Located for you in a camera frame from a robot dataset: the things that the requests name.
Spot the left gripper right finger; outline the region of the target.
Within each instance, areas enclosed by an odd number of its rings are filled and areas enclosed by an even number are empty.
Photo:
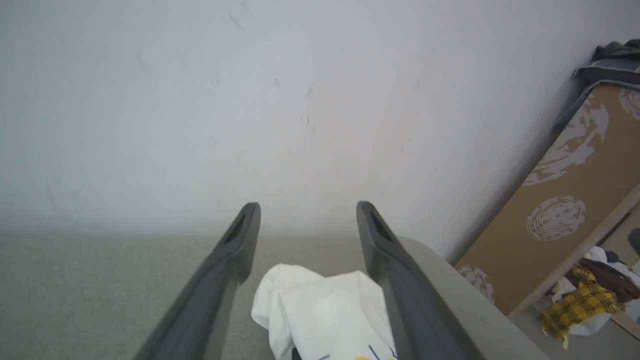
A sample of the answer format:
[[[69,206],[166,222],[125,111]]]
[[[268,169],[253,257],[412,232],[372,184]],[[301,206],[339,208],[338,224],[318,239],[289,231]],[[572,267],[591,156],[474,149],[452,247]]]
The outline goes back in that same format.
[[[400,360],[482,360],[469,333],[369,201],[356,205],[366,273],[381,288]]]

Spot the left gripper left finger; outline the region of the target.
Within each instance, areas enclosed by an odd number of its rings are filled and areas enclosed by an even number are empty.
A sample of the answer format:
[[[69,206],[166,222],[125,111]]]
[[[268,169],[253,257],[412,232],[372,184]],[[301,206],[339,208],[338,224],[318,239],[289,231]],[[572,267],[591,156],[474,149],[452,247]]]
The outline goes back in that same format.
[[[252,271],[261,207],[245,203],[135,354],[137,360],[219,360],[234,296]]]

